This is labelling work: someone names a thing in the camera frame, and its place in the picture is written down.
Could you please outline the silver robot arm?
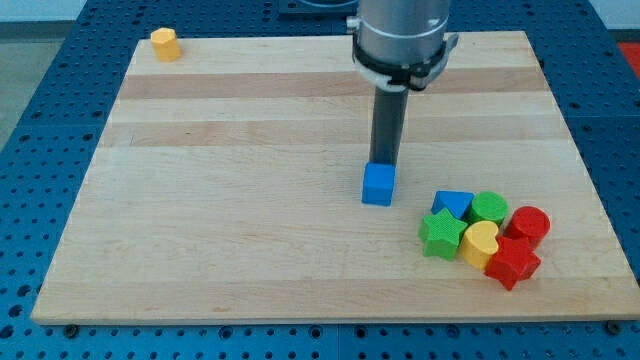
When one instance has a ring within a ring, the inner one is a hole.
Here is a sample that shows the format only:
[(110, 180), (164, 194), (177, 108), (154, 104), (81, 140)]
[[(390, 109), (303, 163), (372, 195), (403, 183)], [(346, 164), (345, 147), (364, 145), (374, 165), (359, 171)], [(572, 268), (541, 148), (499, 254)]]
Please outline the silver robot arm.
[(442, 47), (450, 0), (360, 0), (356, 52), (390, 65), (413, 65)]

